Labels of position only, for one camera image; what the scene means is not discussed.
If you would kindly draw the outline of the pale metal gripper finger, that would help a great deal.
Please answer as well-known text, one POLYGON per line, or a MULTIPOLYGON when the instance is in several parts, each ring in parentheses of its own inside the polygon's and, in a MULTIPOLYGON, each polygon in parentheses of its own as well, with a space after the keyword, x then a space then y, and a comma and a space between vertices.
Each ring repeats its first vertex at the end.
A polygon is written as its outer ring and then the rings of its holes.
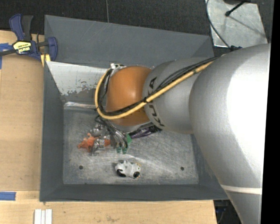
POLYGON ((95 139, 92 144, 91 155, 99 155, 101 151, 105 150, 105 140, 104 139, 95 139))
POLYGON ((108 135, 108 130, 106 128, 93 128, 89 133, 92 137, 104 137, 108 135))

